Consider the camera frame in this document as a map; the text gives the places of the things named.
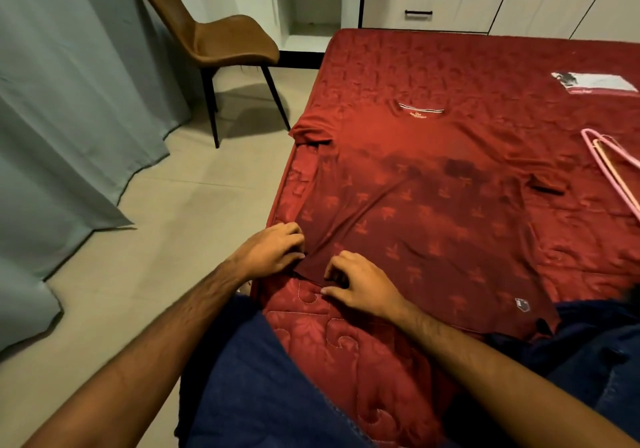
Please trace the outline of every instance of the black handle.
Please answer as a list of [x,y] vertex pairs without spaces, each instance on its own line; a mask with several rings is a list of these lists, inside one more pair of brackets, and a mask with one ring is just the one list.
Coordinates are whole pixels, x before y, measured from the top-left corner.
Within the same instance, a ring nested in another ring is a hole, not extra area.
[[431,17],[432,15],[433,15],[432,10],[429,10],[427,12],[425,12],[424,10],[405,10],[404,11],[405,17],[410,17],[410,16]]

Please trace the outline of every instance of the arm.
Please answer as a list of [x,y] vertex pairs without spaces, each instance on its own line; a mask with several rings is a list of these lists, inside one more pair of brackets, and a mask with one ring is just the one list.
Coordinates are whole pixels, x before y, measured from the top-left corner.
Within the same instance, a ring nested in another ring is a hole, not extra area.
[[465,387],[520,446],[638,446],[603,416],[548,380],[424,314],[400,295],[380,268],[361,255],[343,251],[334,256],[325,277],[338,282],[348,279],[349,289],[325,287],[323,294],[395,324]]
[[303,247],[295,223],[254,234],[94,374],[25,448],[136,446],[236,289],[304,257]]

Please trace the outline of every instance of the red bedspread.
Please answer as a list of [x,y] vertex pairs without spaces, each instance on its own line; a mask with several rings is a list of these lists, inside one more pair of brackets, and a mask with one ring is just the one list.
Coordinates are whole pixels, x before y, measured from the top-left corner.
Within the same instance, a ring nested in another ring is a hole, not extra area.
[[[618,297],[640,280],[640,227],[579,131],[612,135],[640,156],[640,98],[570,95],[551,77],[555,71],[620,74],[640,87],[640,46],[342,30],[327,49],[307,111],[393,98],[419,107],[437,97],[470,121],[483,113],[520,129],[570,174],[562,196],[525,192],[550,298]],[[314,147],[294,148],[269,224],[296,218],[316,162]],[[640,191],[640,177],[634,185]],[[280,276],[256,284],[253,294],[302,372],[380,445],[436,442],[451,383],[393,327],[357,313],[344,319],[318,291]]]

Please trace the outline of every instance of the chair leg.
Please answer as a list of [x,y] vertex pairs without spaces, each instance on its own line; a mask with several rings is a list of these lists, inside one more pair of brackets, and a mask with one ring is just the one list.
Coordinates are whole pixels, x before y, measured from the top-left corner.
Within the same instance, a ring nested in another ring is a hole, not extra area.
[[220,148],[218,128],[216,127],[216,112],[218,111],[218,105],[216,104],[216,93],[213,90],[212,69],[208,69],[206,67],[201,68],[200,77],[202,78],[202,87],[204,88],[204,99],[207,102],[207,111],[209,112],[213,141],[216,142],[216,148]]
[[284,124],[287,127],[287,130],[291,130],[291,127],[289,126],[289,120],[287,120],[287,115],[285,114],[284,108],[282,107],[282,102],[280,101],[280,97],[278,96],[276,85],[273,83],[273,79],[271,77],[271,73],[269,72],[269,68],[267,66],[260,66],[260,68],[262,68],[264,79],[267,80],[267,85],[269,86],[269,90],[271,91],[273,100],[276,102],[276,105],[278,106],[280,114],[282,115],[282,119],[284,119]]

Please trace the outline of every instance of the red t-shirt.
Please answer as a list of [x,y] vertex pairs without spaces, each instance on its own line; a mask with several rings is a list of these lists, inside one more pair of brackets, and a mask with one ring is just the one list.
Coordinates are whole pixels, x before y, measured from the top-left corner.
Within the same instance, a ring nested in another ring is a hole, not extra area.
[[291,135],[317,144],[319,161],[296,219],[307,257],[295,272],[329,284],[324,269],[346,249],[460,329],[527,339],[538,318],[555,328],[521,187],[561,194],[566,179],[515,131],[468,121],[395,101],[303,115]]

